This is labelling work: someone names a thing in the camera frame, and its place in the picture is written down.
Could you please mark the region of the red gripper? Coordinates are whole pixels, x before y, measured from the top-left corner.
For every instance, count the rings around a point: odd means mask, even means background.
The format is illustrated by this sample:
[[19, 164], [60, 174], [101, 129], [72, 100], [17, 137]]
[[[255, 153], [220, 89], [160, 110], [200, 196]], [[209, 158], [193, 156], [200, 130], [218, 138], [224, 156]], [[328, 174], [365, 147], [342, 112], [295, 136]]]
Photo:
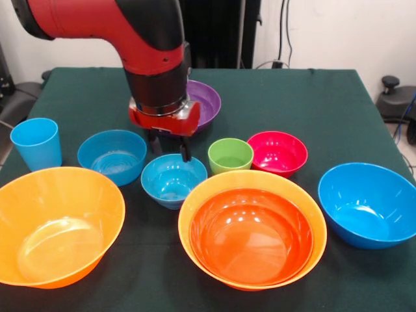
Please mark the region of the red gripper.
[[162, 155], [161, 143], [157, 131], [180, 136], [180, 152], [185, 163], [191, 161], [192, 155], [189, 138], [197, 130], [201, 104], [198, 101], [186, 100], [177, 111], [165, 115], [149, 115], [140, 111], [133, 98], [129, 101], [129, 117], [131, 121], [143, 129], [149, 129], [148, 142], [155, 156]]

